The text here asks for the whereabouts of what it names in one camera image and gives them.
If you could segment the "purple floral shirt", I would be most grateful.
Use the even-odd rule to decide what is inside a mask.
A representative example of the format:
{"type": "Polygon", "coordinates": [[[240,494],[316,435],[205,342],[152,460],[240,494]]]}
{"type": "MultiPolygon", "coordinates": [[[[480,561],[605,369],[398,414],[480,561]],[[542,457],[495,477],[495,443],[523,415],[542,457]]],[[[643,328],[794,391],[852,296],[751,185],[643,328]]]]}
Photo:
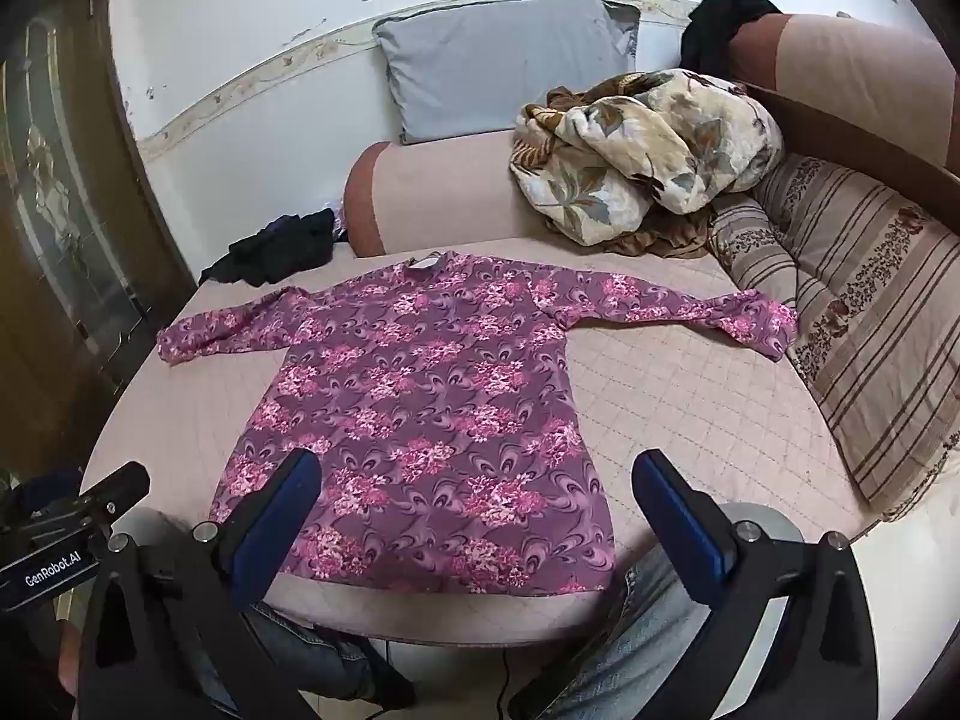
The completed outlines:
{"type": "Polygon", "coordinates": [[[187,317],[158,353],[283,353],[210,514],[228,517],[293,450],[314,454],[322,489],[288,574],[555,596],[603,590],[615,571],[566,366],[583,320],[718,330],[768,359],[797,335],[796,312],[758,291],[693,298],[631,275],[444,252],[187,317]]]}

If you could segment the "wooden glass door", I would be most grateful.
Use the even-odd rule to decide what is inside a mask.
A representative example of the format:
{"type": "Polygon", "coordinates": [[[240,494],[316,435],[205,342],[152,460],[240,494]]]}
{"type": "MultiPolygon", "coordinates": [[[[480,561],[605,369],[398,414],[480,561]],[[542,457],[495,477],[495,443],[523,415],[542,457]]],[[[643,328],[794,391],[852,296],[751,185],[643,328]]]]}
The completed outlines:
{"type": "Polygon", "coordinates": [[[107,0],[2,43],[2,465],[82,466],[194,289],[122,115],[107,0]]]}

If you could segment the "black cloth on bed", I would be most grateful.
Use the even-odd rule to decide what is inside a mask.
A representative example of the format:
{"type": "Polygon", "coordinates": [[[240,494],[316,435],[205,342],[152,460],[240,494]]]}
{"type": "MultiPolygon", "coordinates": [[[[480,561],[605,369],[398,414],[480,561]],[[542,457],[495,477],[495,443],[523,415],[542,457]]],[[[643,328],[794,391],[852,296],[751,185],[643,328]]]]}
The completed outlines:
{"type": "Polygon", "coordinates": [[[259,288],[300,271],[327,265],[337,242],[337,218],[330,208],[311,215],[283,215],[254,236],[233,242],[228,254],[200,273],[200,281],[259,288]]]}

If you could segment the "striped brown pillow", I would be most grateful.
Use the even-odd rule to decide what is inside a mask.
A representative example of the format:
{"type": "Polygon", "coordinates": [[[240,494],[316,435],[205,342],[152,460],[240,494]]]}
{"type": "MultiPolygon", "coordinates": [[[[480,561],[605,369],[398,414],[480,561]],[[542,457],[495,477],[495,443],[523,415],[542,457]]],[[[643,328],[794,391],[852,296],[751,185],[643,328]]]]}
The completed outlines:
{"type": "Polygon", "coordinates": [[[849,167],[791,154],[715,201],[709,247],[797,314],[789,361],[874,512],[900,518],[958,460],[958,238],[849,167]]]}

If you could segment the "pink bolster cushion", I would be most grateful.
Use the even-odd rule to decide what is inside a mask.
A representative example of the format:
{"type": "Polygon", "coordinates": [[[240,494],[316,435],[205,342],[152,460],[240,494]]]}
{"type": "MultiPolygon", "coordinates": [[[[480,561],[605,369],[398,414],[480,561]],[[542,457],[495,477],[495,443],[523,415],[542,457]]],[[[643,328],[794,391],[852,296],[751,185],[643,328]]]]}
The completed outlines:
{"type": "Polygon", "coordinates": [[[360,257],[455,244],[544,238],[544,216],[519,192],[509,130],[436,142],[379,142],[343,187],[348,242],[360,257]]]}

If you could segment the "beige floral blanket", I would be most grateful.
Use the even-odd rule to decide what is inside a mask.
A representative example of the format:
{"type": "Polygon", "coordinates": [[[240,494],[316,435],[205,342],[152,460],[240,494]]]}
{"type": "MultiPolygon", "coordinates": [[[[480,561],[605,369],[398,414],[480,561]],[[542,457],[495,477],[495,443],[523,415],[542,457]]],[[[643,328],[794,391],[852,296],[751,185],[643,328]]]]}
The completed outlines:
{"type": "Polygon", "coordinates": [[[671,68],[524,106],[509,171],[576,244],[678,257],[704,246],[711,202],[757,185],[782,153],[781,128],[742,85],[671,68]]]}

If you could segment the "pink brown headboard cushion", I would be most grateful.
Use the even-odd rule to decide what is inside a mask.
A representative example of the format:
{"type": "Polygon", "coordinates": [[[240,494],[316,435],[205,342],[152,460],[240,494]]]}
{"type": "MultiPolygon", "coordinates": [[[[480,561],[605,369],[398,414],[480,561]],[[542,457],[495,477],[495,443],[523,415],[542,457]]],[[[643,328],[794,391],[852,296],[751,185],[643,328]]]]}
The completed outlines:
{"type": "Polygon", "coordinates": [[[771,13],[729,43],[737,80],[958,171],[958,75],[929,37],[839,16],[771,13]]]}

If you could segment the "grey pillow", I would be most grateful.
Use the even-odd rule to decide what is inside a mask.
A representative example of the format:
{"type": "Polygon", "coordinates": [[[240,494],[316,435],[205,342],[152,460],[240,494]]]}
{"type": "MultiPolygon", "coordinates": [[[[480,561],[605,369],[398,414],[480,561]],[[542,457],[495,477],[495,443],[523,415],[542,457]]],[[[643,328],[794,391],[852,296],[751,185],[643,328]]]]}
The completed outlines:
{"type": "Polygon", "coordinates": [[[512,127],[551,89],[583,91],[636,65],[640,10],[607,0],[496,0],[373,28],[407,143],[512,127]]]}

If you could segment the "black garment on headboard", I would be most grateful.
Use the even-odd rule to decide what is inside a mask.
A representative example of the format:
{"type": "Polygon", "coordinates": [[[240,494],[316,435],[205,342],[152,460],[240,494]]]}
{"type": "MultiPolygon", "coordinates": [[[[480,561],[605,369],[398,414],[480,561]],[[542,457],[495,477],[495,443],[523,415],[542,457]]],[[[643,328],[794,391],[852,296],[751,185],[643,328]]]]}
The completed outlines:
{"type": "Polygon", "coordinates": [[[701,0],[682,32],[679,67],[731,80],[732,39],[743,25],[777,13],[779,8],[770,0],[701,0]]]}

